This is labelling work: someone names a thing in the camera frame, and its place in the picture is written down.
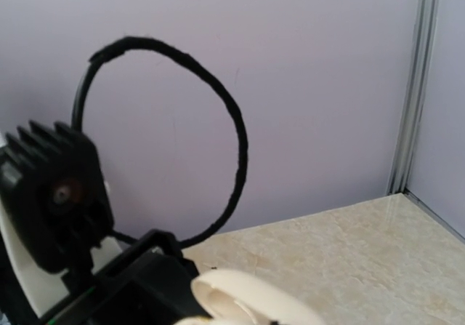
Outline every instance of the marble pattern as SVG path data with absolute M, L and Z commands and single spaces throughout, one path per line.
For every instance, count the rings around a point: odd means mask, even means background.
M 403 195 L 219 234 L 185 256 L 253 273 L 328 325 L 465 324 L 465 245 Z

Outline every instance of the black cable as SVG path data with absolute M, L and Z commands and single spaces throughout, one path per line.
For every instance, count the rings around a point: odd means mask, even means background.
M 231 193 L 229 201 L 227 202 L 225 210 L 213 224 L 211 224 L 207 229 L 205 229 L 205 231 L 199 233 L 198 235 L 181 241 L 182 248 L 196 245 L 206 240 L 210 236 L 213 236 L 227 222 L 227 220 L 233 214 L 236 206 L 238 205 L 243 187 L 246 184 L 248 140 L 246 126 L 242 119 L 242 113 L 239 106 L 234 101 L 230 93 L 225 89 L 223 84 L 189 54 L 181 52 L 178 49 L 157 39 L 128 36 L 104 47 L 90 58 L 90 65 L 82 77 L 76 92 L 76 98 L 74 100 L 73 115 L 71 120 L 71 126 L 74 129 L 82 131 L 82 120 L 84 116 L 84 105 L 86 102 L 86 97 L 89 92 L 92 80 L 94 79 L 100 67 L 102 67 L 102 65 L 105 63 L 108 63 L 111 60 L 122 56 L 126 51 L 129 50 L 150 50 L 157 52 L 170 58 L 178 65 L 186 68 L 188 71 L 194 73 L 198 78 L 206 82 L 222 99 L 227 111 L 234 121 L 235 130 L 239 141 L 238 170 L 235 174 L 234 189 Z M 113 235 L 125 242 L 131 243 L 132 241 L 136 241 L 135 238 L 119 232 L 114 232 Z

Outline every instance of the white panel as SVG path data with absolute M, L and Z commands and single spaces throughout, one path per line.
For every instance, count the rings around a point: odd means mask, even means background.
M 96 49 L 151 35 L 233 93 L 250 172 L 227 229 L 385 193 L 417 0 L 0 0 L 0 129 L 69 120 Z M 189 236 L 223 209 L 236 140 L 220 100 L 154 54 L 105 67 L 84 128 L 100 147 L 119 228 Z
M 408 189 L 465 235 L 465 0 L 440 0 Z

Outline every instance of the vertical metal pole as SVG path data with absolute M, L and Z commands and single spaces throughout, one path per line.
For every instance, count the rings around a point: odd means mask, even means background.
M 411 172 L 432 55 L 438 1 L 418 0 L 410 76 L 389 179 L 388 195 L 403 193 Z

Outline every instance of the beige marble table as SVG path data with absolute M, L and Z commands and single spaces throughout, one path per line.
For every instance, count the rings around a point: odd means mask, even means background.
M 465 324 L 465 244 L 403 195 L 219 234 L 185 250 L 237 268 L 329 325 Z

